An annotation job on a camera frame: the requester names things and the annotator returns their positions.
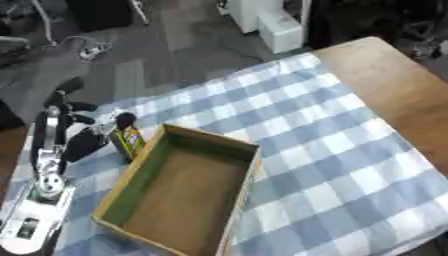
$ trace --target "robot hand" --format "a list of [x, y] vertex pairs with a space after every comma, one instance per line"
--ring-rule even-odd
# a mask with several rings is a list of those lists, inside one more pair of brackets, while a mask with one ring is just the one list
[[58, 86], [36, 117], [30, 160], [36, 189], [43, 198], [51, 199], [64, 189], [62, 175], [67, 165], [64, 157], [67, 129], [75, 122], [88, 125], [95, 123], [95, 120], [75, 112], [95, 111], [97, 106], [67, 102], [68, 94], [82, 88], [83, 81], [79, 77]]

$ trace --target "blue checkered tablecloth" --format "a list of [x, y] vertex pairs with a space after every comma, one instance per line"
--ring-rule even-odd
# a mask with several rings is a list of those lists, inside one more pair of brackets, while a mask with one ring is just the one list
[[[233, 255], [394, 255], [448, 228], [448, 182], [312, 54], [258, 65], [167, 95], [106, 105], [261, 146]], [[74, 127], [75, 133], [80, 127]], [[5, 207], [30, 178], [24, 146]], [[76, 199], [56, 255], [163, 254], [89, 217], [125, 166], [112, 145], [78, 163]]]

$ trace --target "gray carpet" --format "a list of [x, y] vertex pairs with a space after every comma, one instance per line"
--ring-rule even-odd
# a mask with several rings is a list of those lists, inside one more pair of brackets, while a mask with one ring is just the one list
[[[42, 51], [42, 29], [31, 33], [34, 50], [27, 61], [0, 70], [0, 97], [29, 123], [45, 97], [74, 76], [85, 80], [74, 99], [105, 104], [163, 94], [301, 52], [272, 54], [257, 34], [243, 35], [230, 17], [219, 15], [216, 0], [152, 0], [145, 9], [149, 26], [136, 16], [130, 27], [84, 34], [113, 44], [91, 63], [78, 57], [82, 40]], [[67, 15], [59, 16], [59, 41], [80, 34]]]

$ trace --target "cable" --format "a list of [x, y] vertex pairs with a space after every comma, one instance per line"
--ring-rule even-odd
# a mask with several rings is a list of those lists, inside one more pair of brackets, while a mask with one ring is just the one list
[[[98, 40], [92, 38], [92, 37], [85, 37], [85, 36], [69, 36], [64, 38], [61, 43], [57, 45], [47, 45], [45, 46], [45, 50], [49, 48], [53, 48], [59, 45], [63, 45], [69, 40], [72, 39], [82, 39], [84, 41], [83, 45], [79, 48], [79, 56], [81, 60], [85, 63], [90, 63], [92, 60], [94, 60], [98, 55], [103, 54], [105, 52], [108, 52], [112, 49], [113, 44], [112, 43], [101, 43]], [[87, 48], [86, 44], [87, 42], [90, 42], [93, 44], [93, 46]]]

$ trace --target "open box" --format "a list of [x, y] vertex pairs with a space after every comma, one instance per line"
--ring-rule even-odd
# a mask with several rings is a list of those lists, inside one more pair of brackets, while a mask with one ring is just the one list
[[176, 255], [225, 255], [259, 166], [256, 145], [164, 124], [93, 219]]

